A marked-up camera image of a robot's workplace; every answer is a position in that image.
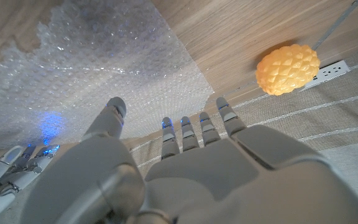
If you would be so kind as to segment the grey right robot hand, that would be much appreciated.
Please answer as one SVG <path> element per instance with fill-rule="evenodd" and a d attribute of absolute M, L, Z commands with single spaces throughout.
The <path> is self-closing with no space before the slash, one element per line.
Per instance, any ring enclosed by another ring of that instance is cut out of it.
<path fill-rule="evenodd" d="M 0 157 L 0 213 L 50 164 L 60 146 L 49 145 L 33 156 L 35 146 L 14 146 Z"/>

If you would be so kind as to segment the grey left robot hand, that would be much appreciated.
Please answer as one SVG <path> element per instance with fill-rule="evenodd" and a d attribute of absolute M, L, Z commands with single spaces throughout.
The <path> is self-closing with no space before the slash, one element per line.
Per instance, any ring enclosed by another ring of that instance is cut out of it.
<path fill-rule="evenodd" d="M 120 140 L 126 106 L 115 97 L 82 140 L 41 176 L 21 223 L 358 223 L 358 196 L 307 145 L 247 127 L 217 99 L 227 138 L 200 114 L 203 146 L 187 118 L 178 145 L 162 121 L 162 155 L 142 175 Z"/>

